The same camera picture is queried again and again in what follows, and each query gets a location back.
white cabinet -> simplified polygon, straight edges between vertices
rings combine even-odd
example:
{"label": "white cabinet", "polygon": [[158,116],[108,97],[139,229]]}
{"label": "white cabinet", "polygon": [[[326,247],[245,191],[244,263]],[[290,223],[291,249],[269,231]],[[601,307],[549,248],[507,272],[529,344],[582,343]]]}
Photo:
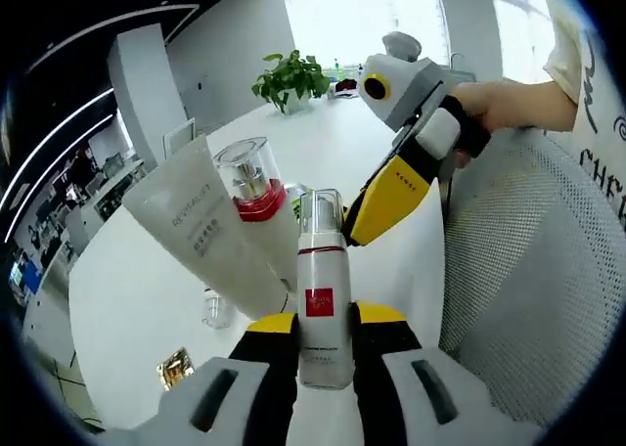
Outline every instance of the white cabinet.
{"label": "white cabinet", "polygon": [[69,368],[74,344],[69,326],[69,305],[58,291],[41,288],[30,297],[23,320],[24,342],[32,342],[45,355]]}

clear plastic cup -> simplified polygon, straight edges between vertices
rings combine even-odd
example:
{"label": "clear plastic cup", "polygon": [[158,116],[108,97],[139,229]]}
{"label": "clear plastic cup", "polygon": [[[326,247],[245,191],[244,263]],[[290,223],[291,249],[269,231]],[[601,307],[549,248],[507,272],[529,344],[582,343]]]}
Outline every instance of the clear plastic cup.
{"label": "clear plastic cup", "polygon": [[226,329],[233,321],[233,307],[217,292],[204,290],[204,308],[202,322],[212,329]]}

white pillar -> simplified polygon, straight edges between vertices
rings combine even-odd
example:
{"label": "white pillar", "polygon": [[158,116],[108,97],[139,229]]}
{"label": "white pillar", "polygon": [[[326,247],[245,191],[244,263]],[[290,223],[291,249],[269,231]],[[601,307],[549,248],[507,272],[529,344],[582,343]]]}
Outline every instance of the white pillar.
{"label": "white pillar", "polygon": [[153,169],[165,160],[163,135],[187,120],[160,25],[120,33],[108,63],[115,99],[135,152]]}
{"label": "white pillar", "polygon": [[465,60],[479,81],[502,77],[500,32],[493,0],[441,0],[448,23],[450,48]]}

ceiling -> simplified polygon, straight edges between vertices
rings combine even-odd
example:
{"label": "ceiling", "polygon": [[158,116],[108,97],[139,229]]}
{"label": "ceiling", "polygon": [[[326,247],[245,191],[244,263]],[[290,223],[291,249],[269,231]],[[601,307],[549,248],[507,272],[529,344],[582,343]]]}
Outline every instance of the ceiling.
{"label": "ceiling", "polygon": [[[0,77],[5,93],[0,190],[4,193],[24,160],[57,125],[111,87],[107,56],[118,33],[160,23],[167,42],[219,1],[8,0],[0,4],[2,20],[15,21],[3,36],[11,50]],[[114,95],[104,97],[37,152],[0,210],[4,230],[18,209],[8,208],[21,183],[34,183],[72,142],[115,110]]]}

bottle cap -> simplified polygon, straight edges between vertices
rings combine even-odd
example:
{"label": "bottle cap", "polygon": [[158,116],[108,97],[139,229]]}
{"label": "bottle cap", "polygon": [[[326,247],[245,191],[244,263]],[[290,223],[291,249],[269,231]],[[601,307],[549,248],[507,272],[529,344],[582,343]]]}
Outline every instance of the bottle cap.
{"label": "bottle cap", "polygon": [[248,138],[213,158],[244,221],[265,221],[282,206],[287,193],[267,138]]}
{"label": "bottle cap", "polygon": [[342,224],[343,205],[337,190],[311,190],[300,197],[300,235],[337,233]]}

